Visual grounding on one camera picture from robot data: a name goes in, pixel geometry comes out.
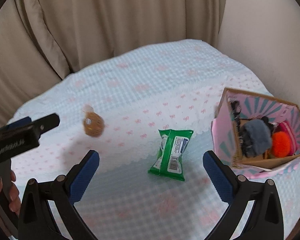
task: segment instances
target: blue gingham pattern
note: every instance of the blue gingham pattern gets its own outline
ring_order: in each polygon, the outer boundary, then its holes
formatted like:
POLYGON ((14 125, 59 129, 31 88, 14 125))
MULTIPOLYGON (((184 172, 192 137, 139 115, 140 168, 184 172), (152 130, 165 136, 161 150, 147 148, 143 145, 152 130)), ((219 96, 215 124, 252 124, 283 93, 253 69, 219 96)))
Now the blue gingham pattern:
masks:
MULTIPOLYGON (((69 75, 24 104, 10 122, 28 115, 37 119, 57 112, 62 121, 60 127, 45 135, 54 136, 82 121, 84 104, 90 104, 102 116, 187 83, 222 82, 234 73, 251 71, 202 41, 146 46, 69 75)), ((210 132, 190 140, 182 158, 185 182, 148 174, 146 171, 156 160, 156 153, 112 171, 97 171, 75 206, 100 240, 204 239, 227 208, 202 166, 203 153, 212 148, 210 132)), ((273 179, 287 237, 300 217, 300 164, 296 171, 273 179)), ((22 193, 24 184, 17 186, 22 193)), ((234 237, 242 231, 251 207, 249 204, 234 237)), ((62 233, 69 236, 58 212, 53 207, 52 210, 62 233)))

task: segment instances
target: beige curtain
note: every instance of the beige curtain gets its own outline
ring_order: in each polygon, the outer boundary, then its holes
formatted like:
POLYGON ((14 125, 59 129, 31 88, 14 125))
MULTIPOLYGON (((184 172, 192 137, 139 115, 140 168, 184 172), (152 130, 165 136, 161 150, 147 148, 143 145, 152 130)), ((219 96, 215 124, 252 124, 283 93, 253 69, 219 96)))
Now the beige curtain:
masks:
POLYGON ((0 11, 0 126, 69 73, 137 47, 217 44, 219 0, 7 0, 0 11))

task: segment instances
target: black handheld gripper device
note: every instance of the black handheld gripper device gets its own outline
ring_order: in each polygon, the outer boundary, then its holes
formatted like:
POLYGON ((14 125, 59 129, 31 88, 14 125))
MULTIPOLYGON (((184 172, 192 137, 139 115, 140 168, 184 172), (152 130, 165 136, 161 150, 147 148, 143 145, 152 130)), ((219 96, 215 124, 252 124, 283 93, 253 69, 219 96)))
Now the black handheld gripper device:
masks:
POLYGON ((265 183, 236 176, 213 151, 203 155, 207 171, 221 200, 229 204, 217 225, 205 240, 229 240, 242 218, 248 201, 252 210, 241 235, 236 240, 283 240, 283 217, 277 188, 272 179, 265 183))
POLYGON ((39 146, 40 136, 57 127, 60 123, 57 114, 50 114, 32 121, 30 117, 23 118, 0 128, 0 177, 2 191, 0 192, 0 226, 18 238, 18 217, 9 209, 11 188, 11 158, 39 146))
POLYGON ((30 179, 23 195, 19 217, 19 240, 66 240, 54 220, 48 200, 55 202, 73 240, 97 240, 78 214, 74 203, 81 200, 99 166, 99 154, 90 150, 67 175, 38 183, 30 179))

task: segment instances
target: white wall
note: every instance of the white wall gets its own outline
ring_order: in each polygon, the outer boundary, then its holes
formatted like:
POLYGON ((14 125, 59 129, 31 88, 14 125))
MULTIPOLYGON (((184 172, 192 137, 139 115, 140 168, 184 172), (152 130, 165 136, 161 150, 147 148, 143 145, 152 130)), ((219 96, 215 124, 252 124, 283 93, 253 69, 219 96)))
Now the white wall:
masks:
POLYGON ((295 0, 226 0, 218 49, 268 90, 300 106, 300 7, 295 0))

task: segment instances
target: barcode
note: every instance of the barcode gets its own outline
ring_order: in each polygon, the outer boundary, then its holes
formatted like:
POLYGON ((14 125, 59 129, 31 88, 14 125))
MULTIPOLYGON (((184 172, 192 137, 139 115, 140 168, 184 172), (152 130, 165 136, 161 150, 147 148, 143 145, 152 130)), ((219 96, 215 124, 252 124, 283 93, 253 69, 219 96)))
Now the barcode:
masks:
POLYGON ((175 171, 178 170, 178 157, 175 157, 175 156, 170 157, 169 169, 175 170, 175 171))

